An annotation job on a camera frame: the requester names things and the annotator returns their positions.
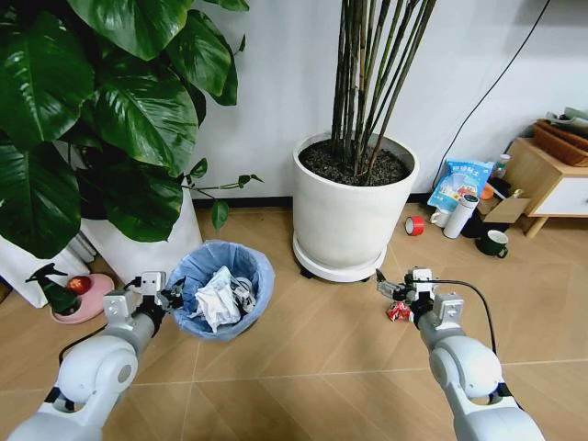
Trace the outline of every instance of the mug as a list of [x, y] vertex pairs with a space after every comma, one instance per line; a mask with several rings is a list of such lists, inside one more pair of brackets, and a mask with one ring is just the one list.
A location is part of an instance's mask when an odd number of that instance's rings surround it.
[[487, 255], [496, 255], [504, 259], [508, 254], [508, 236], [498, 230], [490, 230], [480, 239], [476, 239], [476, 248]]
[[447, 211], [446, 209], [437, 209], [435, 213], [431, 215], [430, 222], [439, 228], [445, 228], [450, 217], [451, 211]]

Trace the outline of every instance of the white thermos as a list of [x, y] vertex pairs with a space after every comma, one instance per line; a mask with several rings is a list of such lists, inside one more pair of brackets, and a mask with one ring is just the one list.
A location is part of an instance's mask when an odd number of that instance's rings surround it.
[[464, 225], [471, 218], [480, 200], [473, 195], [464, 195], [459, 200], [458, 207], [449, 218], [443, 234], [450, 239], [455, 239], [461, 233]]

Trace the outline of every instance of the tape roll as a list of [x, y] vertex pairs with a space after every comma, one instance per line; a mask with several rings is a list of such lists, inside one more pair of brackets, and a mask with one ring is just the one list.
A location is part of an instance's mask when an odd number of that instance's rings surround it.
[[418, 236], [424, 232], [424, 219], [421, 216], [411, 216], [404, 224], [406, 233], [409, 236]]

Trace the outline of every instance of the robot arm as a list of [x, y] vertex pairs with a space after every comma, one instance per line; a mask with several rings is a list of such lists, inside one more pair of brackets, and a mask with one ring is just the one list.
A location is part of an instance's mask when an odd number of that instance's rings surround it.
[[102, 439], [102, 427], [137, 374], [141, 352], [172, 304], [181, 302], [179, 293], [163, 291], [164, 284], [165, 273], [143, 273], [140, 305], [130, 291], [104, 297], [104, 331], [73, 347], [45, 402], [8, 441]]
[[[545, 441], [533, 419], [511, 395], [498, 357], [461, 328], [464, 300], [455, 293], [435, 295], [430, 269], [415, 268], [405, 285], [378, 271], [378, 290], [404, 301], [429, 350], [429, 366], [454, 415], [458, 441]], [[492, 397], [486, 405], [472, 401]]]

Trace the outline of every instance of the spray bottle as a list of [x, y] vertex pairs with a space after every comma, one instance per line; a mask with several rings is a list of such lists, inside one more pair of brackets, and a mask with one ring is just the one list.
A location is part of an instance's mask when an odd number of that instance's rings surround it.
[[80, 308], [80, 299], [69, 289], [66, 289], [49, 279], [50, 275], [67, 276], [55, 269], [55, 264], [47, 264], [35, 271], [26, 282], [37, 282], [45, 293], [47, 301], [53, 311], [60, 315], [72, 315]]

